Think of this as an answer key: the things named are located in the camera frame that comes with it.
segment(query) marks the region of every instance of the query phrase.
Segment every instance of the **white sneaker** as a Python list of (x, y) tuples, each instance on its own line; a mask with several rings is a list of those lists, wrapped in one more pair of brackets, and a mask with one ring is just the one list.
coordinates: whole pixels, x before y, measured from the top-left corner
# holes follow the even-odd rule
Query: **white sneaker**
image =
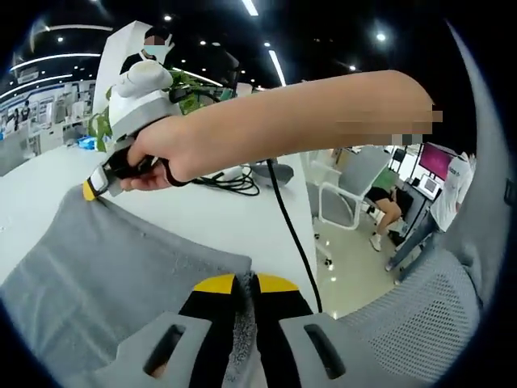
[(370, 243), (372, 244), (373, 249), (375, 249), (377, 252), (380, 252), (380, 234), (374, 234), (370, 238)]

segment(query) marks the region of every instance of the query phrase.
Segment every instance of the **black ceiling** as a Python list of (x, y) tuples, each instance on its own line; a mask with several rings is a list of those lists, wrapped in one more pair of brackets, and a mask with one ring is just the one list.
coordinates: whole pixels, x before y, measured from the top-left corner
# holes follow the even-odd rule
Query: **black ceiling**
[[(241, 68), (246, 72), (239, 73), (239, 81), (254, 79), (255, 86), (279, 86), (279, 77), (267, 52), (269, 48), (263, 45), (267, 41), (279, 57), (287, 84), (349, 74), (349, 66), (355, 65), (356, 71), (392, 68), (423, 74), (426, 81), (417, 79), (426, 83), (426, 88), (435, 89), (430, 92), (431, 97), (439, 104), (447, 104), (447, 99), (452, 99), (453, 94), (439, 92), (442, 85), (448, 83), (448, 78), (463, 82), (461, 90), (468, 86), (466, 74), (458, 73), (460, 70), (464, 73), (462, 62), (435, 2), (253, 2), (258, 17), (248, 14), (242, 0), (54, 2), (34, 23), (32, 34), (27, 31), (9, 65), (58, 53), (101, 53), (111, 34), (86, 29), (47, 32), (45, 25), (89, 24), (113, 27), (116, 31), (139, 20), (162, 25), (173, 33), (176, 46), (167, 57), (167, 66), (190, 70), (217, 81), (221, 80), (221, 67), (227, 66), (226, 62), (221, 62), (223, 56), (219, 54), (226, 51), (241, 62)], [(165, 15), (172, 16), (172, 20), (166, 22)], [(376, 40), (379, 31), (387, 37), (383, 43)], [(57, 42), (58, 36), (63, 37), (61, 43)], [(207, 44), (201, 46), (201, 40)], [(213, 42), (221, 46), (214, 47)], [(45, 76), (73, 74), (72, 79), (79, 80), (88, 78), (89, 74), (95, 78), (98, 64), (98, 58), (67, 58), (42, 61), (37, 66), (39, 70), (45, 70)], [(0, 95), (13, 87), (16, 82), (11, 72), (0, 81)]]

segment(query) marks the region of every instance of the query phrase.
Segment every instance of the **floor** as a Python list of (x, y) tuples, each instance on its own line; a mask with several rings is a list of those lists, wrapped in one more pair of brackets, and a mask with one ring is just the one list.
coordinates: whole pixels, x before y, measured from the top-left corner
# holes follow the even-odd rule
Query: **floor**
[[(329, 164), (328, 155), (320, 155), (319, 162)], [(308, 181), (321, 182), (322, 174), (305, 165)], [(314, 221), (318, 242), (332, 255), (330, 270), (322, 260), (317, 265), (317, 286), (322, 297), (323, 310), (334, 318), (352, 313), (393, 289), (397, 269), (385, 271), (395, 246), (384, 236), (382, 251), (372, 248), (368, 239), (376, 229), (375, 219), (361, 212), (357, 230), (343, 230), (336, 226)]]

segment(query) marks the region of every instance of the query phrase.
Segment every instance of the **forearm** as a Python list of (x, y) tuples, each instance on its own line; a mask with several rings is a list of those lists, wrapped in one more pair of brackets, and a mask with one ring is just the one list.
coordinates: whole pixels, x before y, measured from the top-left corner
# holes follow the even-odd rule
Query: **forearm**
[(393, 134), (429, 133), (431, 105), (420, 85), (395, 71), (304, 82), (171, 118), (179, 126), (171, 163), (191, 179), (282, 154), (388, 145)]

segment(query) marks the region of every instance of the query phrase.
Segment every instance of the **green plant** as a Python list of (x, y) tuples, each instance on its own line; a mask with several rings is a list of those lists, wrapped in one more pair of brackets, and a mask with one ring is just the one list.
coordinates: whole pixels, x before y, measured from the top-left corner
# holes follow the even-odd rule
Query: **green plant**
[[(208, 88), (203, 87), (201, 83), (181, 70), (169, 70), (172, 75), (172, 86), (165, 89), (165, 92), (177, 89), (187, 89), (188, 91), (207, 91)], [(109, 101), (111, 98), (111, 87), (106, 92), (106, 99)], [(188, 115), (193, 111), (202, 108), (204, 105), (199, 101), (196, 93), (189, 94), (185, 99), (179, 102), (179, 108), (182, 114)], [(96, 137), (97, 149), (102, 152), (106, 152), (106, 145), (104, 144), (105, 137), (113, 136), (109, 122), (109, 104), (101, 112), (95, 113), (88, 120), (88, 135)]]

